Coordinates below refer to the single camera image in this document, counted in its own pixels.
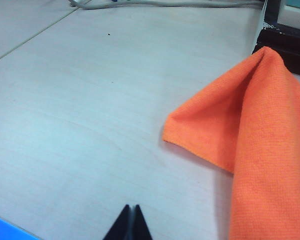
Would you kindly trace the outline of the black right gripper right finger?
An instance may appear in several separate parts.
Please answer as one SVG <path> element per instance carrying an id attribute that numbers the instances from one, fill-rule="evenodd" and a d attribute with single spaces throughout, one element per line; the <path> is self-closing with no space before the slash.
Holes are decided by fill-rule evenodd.
<path id="1" fill-rule="evenodd" d="M 137 204 L 134 208 L 134 222 L 132 226 L 132 237 L 134 240 L 153 239 L 139 204 Z"/>

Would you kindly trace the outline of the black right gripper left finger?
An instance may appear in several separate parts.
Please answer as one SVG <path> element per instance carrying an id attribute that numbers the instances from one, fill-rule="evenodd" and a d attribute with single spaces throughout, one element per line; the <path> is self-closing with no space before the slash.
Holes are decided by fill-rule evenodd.
<path id="1" fill-rule="evenodd" d="M 128 234 L 130 206 L 126 204 L 103 240 L 124 240 Z"/>

